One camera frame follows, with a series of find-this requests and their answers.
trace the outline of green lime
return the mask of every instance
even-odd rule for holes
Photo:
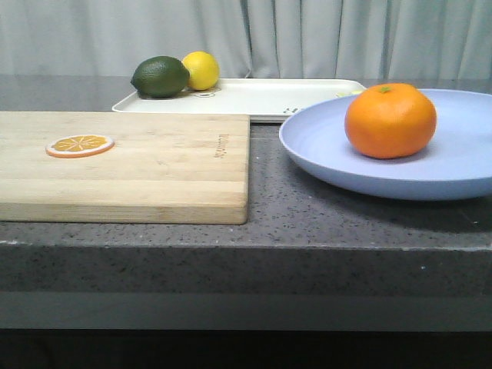
[[[131,84],[144,97],[170,98],[186,86],[189,78],[190,72],[179,59],[155,56],[137,67]]]

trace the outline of tray rim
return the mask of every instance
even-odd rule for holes
[[[364,85],[362,85],[359,81],[351,80],[351,79],[343,79],[343,78],[219,78],[218,85],[222,84],[236,84],[236,85],[262,85],[268,83],[269,85],[326,85],[329,83],[353,83],[357,85],[357,90],[352,91],[362,91],[366,89]],[[111,110],[117,113],[159,113],[166,114],[170,111],[129,111],[123,110],[120,108],[120,105],[127,104],[129,101],[135,99],[138,93],[133,91],[130,95],[125,96],[122,100],[116,102],[112,105]],[[187,112],[183,111],[182,114],[246,114],[250,116],[251,122],[257,123],[275,123],[280,124],[288,117],[292,116],[292,114],[269,114],[269,115],[255,115],[248,114],[247,112],[238,112],[238,113],[201,113],[201,112]]]

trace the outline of wooden cutting board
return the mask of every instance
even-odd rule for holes
[[[109,151],[54,158],[45,146],[107,135]],[[249,117],[0,111],[0,219],[241,224]]]

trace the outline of plate rim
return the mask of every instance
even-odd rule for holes
[[[492,99],[492,94],[483,93],[483,92],[476,92],[476,91],[453,90],[453,89],[443,89],[443,88],[419,88],[419,91],[422,91],[424,93],[425,92],[431,92],[431,93],[432,92],[439,92],[439,93],[451,92],[453,94],[458,93],[458,94],[466,94],[466,95],[479,95],[479,96],[486,96],[486,97]],[[354,171],[354,170],[343,170],[340,168],[333,168],[333,167],[330,167],[327,165],[323,165],[319,162],[313,161],[310,158],[307,158],[306,156],[301,155],[300,153],[296,152],[288,144],[288,142],[285,140],[284,131],[285,131],[286,127],[288,127],[289,124],[293,120],[295,120],[299,115],[306,114],[305,113],[306,111],[308,111],[309,109],[312,109],[312,108],[316,108],[319,105],[334,104],[336,101],[353,100],[355,98],[356,98],[356,96],[344,96],[344,97],[340,97],[340,98],[337,98],[334,100],[321,101],[317,104],[313,104],[309,107],[306,107],[303,111],[296,112],[294,115],[292,115],[291,117],[289,117],[288,119],[285,120],[285,122],[279,128],[278,137],[281,141],[282,146],[288,152],[289,156],[291,156],[291,158],[294,160],[294,162],[296,162],[296,164],[299,165],[298,160],[300,160],[300,161],[305,161],[305,162],[307,162],[310,165],[313,165],[315,167],[318,167],[321,170],[329,171],[332,173],[336,172],[336,173],[340,173],[341,175],[350,175],[350,176],[353,176],[355,178],[363,178],[364,180],[368,180],[368,181],[388,181],[391,183],[401,183],[401,184],[403,184],[403,183],[407,183],[407,184],[414,183],[414,184],[419,184],[419,185],[424,185],[424,184],[442,185],[445,183],[449,183],[449,184],[453,184],[453,185],[458,185],[458,184],[460,184],[460,182],[465,183],[465,182],[473,182],[473,181],[487,181],[487,180],[490,180],[492,178],[492,175],[480,175],[480,176],[474,176],[474,177],[468,177],[468,178],[455,178],[455,179],[453,179],[453,178],[436,178],[436,179],[432,179],[432,178],[394,178],[391,176],[385,176],[385,175],[381,175],[381,174],[370,175],[370,174],[360,173],[359,171]],[[317,175],[310,173],[302,165],[300,165],[300,166],[303,170],[307,171],[309,174],[321,179],[322,181],[326,181],[323,178],[320,178]]]

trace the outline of tangerine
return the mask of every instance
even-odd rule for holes
[[[345,134],[361,154],[390,159],[413,155],[427,146],[437,127],[432,101],[413,85],[369,87],[349,105]]]

